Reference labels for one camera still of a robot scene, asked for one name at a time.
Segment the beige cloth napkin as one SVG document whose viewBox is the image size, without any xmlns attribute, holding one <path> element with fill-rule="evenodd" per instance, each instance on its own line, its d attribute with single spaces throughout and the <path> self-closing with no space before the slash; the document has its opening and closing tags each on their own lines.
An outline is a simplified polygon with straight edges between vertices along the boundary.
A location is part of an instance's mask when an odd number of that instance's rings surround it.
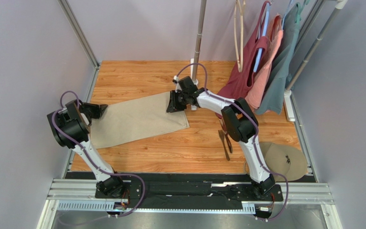
<svg viewBox="0 0 366 229">
<path fill-rule="evenodd" d="M 91 142 L 107 148 L 189 128 L 185 112 L 167 113 L 169 92 L 109 105 L 91 125 Z"/>
</svg>

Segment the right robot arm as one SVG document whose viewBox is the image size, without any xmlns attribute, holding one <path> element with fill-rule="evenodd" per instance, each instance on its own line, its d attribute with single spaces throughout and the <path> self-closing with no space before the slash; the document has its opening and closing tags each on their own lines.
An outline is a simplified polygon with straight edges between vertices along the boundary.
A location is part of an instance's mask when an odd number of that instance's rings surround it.
<svg viewBox="0 0 366 229">
<path fill-rule="evenodd" d="M 168 113 L 184 111 L 193 105 L 215 112 L 222 117 L 228 135 L 236 141 L 245 156 L 254 193 L 266 195 L 275 185 L 275 179 L 264 161 L 258 139 L 258 123 L 244 98 L 228 99 L 198 88 L 191 77 L 173 78 L 175 90 L 170 92 Z"/>
</svg>

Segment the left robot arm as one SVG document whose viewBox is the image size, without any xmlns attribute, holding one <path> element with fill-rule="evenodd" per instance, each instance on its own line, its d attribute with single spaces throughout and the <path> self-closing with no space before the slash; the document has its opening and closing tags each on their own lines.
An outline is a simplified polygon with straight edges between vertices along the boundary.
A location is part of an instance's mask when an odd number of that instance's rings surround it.
<svg viewBox="0 0 366 229">
<path fill-rule="evenodd" d="M 113 168 L 103 160 L 90 138 L 93 119 L 100 119 L 107 104 L 91 104 L 78 100 L 47 115 L 53 136 L 58 144 L 77 153 L 89 166 L 96 179 L 98 195 L 121 198 L 127 193 L 122 178 L 114 176 Z"/>
</svg>

